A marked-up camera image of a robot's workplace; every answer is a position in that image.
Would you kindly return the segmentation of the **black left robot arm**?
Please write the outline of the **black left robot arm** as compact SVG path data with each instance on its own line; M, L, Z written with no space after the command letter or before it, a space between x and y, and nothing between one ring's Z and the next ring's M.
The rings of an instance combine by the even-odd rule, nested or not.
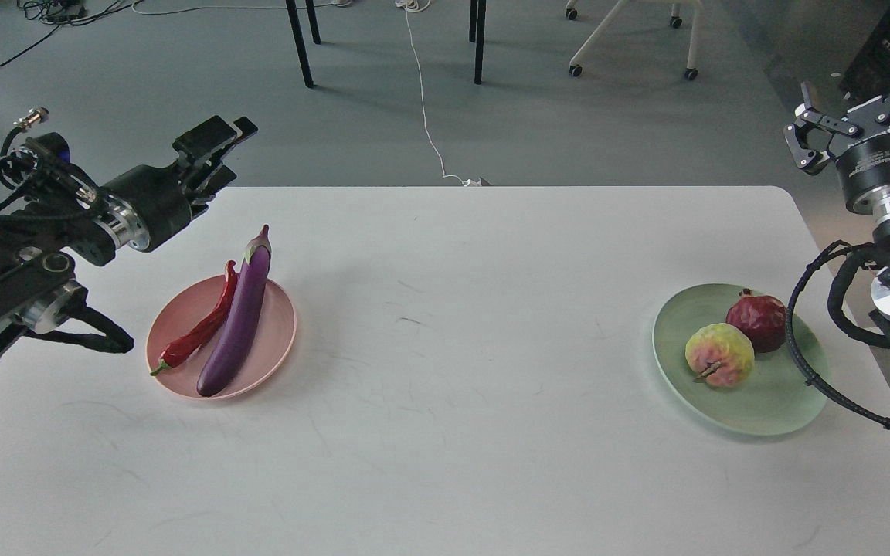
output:
M75 257L105 266L124 247L159 249L236 179L225 157L258 129L248 117L209 117L173 141L169 165L138 165L99 184L59 134L28 136L48 116L45 107L29 110L0 149L9 190L0 202L0 360L23 337L127 353L134 338L88 305Z

